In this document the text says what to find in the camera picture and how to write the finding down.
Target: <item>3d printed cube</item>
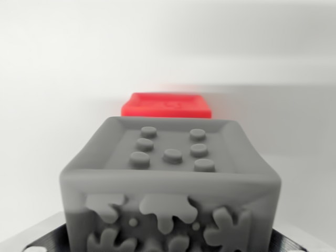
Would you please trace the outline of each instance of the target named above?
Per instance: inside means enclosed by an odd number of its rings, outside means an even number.
[[[60,176],[72,252],[266,252],[280,178],[237,122],[108,118]]]

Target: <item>white backdrop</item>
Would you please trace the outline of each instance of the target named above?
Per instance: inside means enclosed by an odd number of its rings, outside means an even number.
[[[277,219],[336,247],[334,1],[0,1],[0,241],[132,92],[201,92],[283,179]]]

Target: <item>small round dot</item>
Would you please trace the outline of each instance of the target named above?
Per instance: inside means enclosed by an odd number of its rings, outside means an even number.
[[[182,153],[176,149],[167,149],[163,153],[163,160],[170,164],[179,164],[182,162]]]
[[[128,224],[131,226],[131,227],[136,227],[138,225],[138,220],[136,218],[131,218],[129,221],[128,221]]]
[[[190,154],[191,156],[194,156],[195,158],[197,157],[202,158],[208,155],[208,147],[202,143],[193,144],[190,147]]]
[[[150,157],[144,152],[133,152],[130,156],[131,164],[138,169],[144,169],[149,167]]]
[[[215,163],[210,159],[197,159],[195,161],[194,170],[196,172],[214,172]]]
[[[136,142],[136,148],[140,151],[151,151],[154,148],[154,143],[152,140],[139,138]]]
[[[198,222],[193,223],[192,229],[193,231],[198,231],[200,229],[200,224]]]
[[[150,126],[142,127],[141,135],[144,138],[154,138],[156,137],[156,128]]]
[[[190,138],[193,141],[202,141],[206,137],[205,131],[201,129],[193,129],[190,131]]]

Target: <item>metal plate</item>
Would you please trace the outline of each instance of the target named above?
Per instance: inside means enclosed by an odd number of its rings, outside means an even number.
[[[45,247],[48,252],[70,252],[66,225],[62,225],[27,246]],[[273,229],[269,252],[307,251],[294,241]]]

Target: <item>gray plastic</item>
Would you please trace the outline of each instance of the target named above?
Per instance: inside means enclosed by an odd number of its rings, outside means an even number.
[[[237,122],[108,118],[60,176],[72,252],[267,252],[280,178]]]

